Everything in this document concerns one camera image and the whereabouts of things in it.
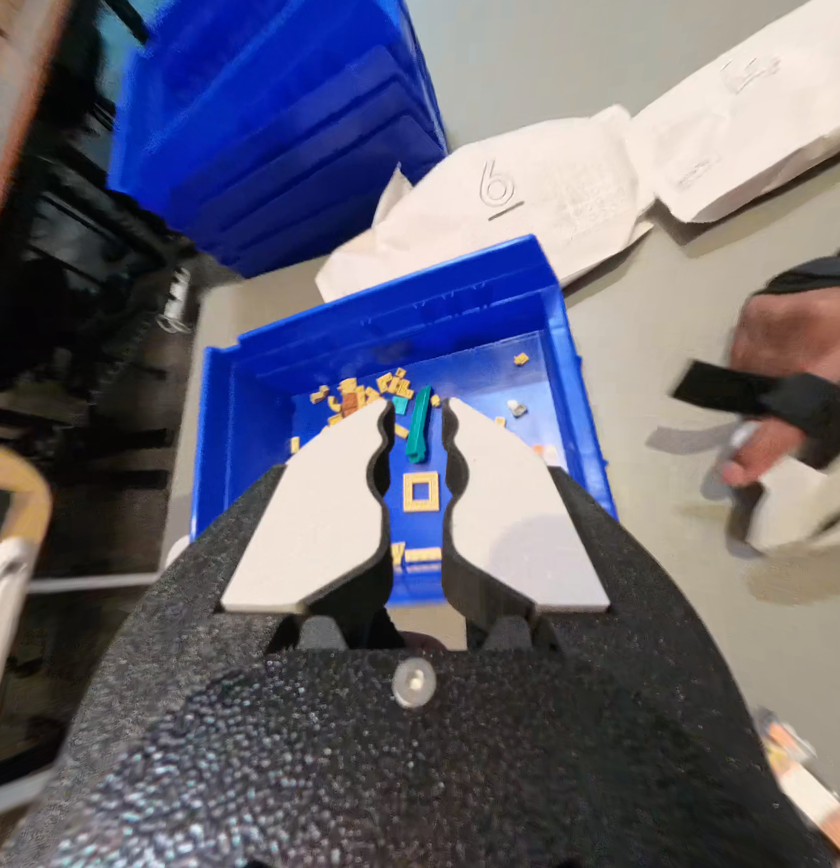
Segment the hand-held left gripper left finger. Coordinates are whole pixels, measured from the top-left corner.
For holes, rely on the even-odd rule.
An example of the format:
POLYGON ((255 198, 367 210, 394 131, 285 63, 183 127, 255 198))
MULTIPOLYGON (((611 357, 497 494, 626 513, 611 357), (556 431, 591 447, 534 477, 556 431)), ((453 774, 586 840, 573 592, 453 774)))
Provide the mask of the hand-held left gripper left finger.
POLYGON ((220 599, 228 613, 376 613, 393 588, 390 454, 379 399, 284 465, 220 599))

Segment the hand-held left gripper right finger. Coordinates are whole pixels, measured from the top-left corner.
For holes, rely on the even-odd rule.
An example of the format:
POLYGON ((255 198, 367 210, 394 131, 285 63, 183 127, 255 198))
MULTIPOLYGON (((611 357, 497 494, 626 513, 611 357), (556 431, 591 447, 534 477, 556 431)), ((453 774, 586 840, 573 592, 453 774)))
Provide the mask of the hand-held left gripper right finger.
POLYGON ((444 402, 442 584, 459 613, 600 613, 610 600, 548 467, 461 399, 444 402))

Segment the pile of tan bricks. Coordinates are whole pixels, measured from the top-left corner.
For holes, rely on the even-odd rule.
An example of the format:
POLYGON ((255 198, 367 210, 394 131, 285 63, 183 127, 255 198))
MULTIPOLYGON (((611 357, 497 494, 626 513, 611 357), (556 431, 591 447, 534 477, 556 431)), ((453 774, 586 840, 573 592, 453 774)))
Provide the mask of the pile of tan bricks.
MULTIPOLYGON (((527 353, 519 353, 514 356, 513 362, 517 367, 522 367, 530 361, 530 356, 527 353)), ((319 385, 315 392, 309 396, 310 402, 316 406, 323 401, 327 402, 331 414, 328 418, 327 427, 330 424, 335 425, 349 412, 358 410, 367 404, 379 400, 384 395, 392 396, 392 404, 396 409, 396 415, 405 415, 409 403, 414 400, 415 393, 411 388, 411 382, 406 378, 406 371, 403 368, 397 368, 394 373, 383 374, 376 380, 377 387, 364 386, 358 383, 355 377, 348 377, 341 381, 336 391, 339 396, 334 396, 330 393, 330 387, 327 384, 319 385)), ((429 407, 437 408, 441 405, 440 396, 430 391, 429 407)), ((403 426, 396 426, 396 434, 407 440, 410 433, 403 426)), ((298 453, 302 443, 299 436, 291 437, 289 441, 289 454, 291 456, 298 453)))

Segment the blue plastic bin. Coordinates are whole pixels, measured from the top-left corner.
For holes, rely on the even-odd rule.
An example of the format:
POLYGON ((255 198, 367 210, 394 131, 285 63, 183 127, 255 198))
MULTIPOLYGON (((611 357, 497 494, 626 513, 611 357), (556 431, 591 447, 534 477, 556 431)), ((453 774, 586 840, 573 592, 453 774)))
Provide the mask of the blue plastic bin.
MULTIPOLYGON (((405 369, 415 394, 430 385, 442 403, 429 412, 425 463, 410 463, 404 441, 395 436, 392 483, 384 498, 392 543, 443 547, 450 494, 442 431, 449 398, 514 433, 548 467, 561 468, 568 482, 578 483, 616 516, 562 292, 538 242, 526 237, 264 326, 227 349, 207 349, 192 540, 270 470, 276 487, 284 465, 296 455, 289 454, 291 437, 299 436, 302 448, 336 425, 327 427, 326 401, 310 402, 319 385, 339 396, 336 387, 348 377, 377 387, 379 377, 397 368, 405 369), (530 356, 522 367, 513 362, 519 353, 530 356), (528 413, 512 417, 509 399, 522 402, 528 413), (438 473, 437 513, 404 513, 403 476, 410 472, 438 473)), ((251 519, 251 537, 274 489, 251 519)), ((227 566, 216 592, 218 610, 224 611, 221 596, 251 537, 239 542, 239 554, 227 566)), ((442 561, 393 566, 387 604, 444 599, 442 561)))

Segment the teal brick separator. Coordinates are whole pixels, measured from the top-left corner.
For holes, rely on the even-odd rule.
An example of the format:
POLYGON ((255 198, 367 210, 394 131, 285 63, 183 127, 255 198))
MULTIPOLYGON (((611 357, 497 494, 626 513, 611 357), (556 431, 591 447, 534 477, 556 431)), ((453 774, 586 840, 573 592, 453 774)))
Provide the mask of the teal brick separator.
POLYGON ((423 464, 427 461, 427 428, 433 390, 426 385, 413 398, 413 412, 408 426, 396 423, 394 433, 396 439, 404 441, 405 455, 412 464, 423 464))

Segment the white paper bag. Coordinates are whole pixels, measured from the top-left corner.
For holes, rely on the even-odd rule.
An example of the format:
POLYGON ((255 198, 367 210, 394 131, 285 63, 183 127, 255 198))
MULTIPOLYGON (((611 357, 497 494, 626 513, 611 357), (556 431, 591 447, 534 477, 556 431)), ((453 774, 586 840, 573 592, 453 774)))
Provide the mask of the white paper bag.
POLYGON ((676 221, 714 223, 840 153, 840 1, 808 2, 631 121, 629 155, 676 221))
POLYGON ((524 236, 567 286, 653 227, 630 125, 612 106, 460 146, 417 183, 397 169, 371 227, 328 257, 317 289, 332 302, 524 236))

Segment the stack of blue bins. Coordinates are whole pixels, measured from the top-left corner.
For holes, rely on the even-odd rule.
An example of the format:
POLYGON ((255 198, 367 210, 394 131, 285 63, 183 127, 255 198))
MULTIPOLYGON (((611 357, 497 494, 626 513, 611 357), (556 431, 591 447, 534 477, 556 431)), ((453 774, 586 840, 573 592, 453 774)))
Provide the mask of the stack of blue bins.
POLYGON ((405 2, 165 2, 147 30, 109 186, 244 277, 327 255, 447 157, 405 2))

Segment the wooden table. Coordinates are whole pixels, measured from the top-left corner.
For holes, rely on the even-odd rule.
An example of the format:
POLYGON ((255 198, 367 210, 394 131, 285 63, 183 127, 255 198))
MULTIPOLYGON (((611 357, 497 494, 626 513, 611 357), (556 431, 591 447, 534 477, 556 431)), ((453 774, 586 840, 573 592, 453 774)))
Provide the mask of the wooden table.
POLYGON ((70 2, 0 1, 0 215, 70 2))

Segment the tan square frame brick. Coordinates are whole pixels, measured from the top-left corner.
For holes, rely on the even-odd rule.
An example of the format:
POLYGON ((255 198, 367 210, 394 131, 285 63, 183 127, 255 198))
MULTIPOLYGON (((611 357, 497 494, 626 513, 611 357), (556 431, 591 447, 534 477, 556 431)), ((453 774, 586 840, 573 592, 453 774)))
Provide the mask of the tan square frame brick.
POLYGON ((440 489, 438 473, 405 473, 403 476, 404 513, 437 513, 439 510, 440 489))

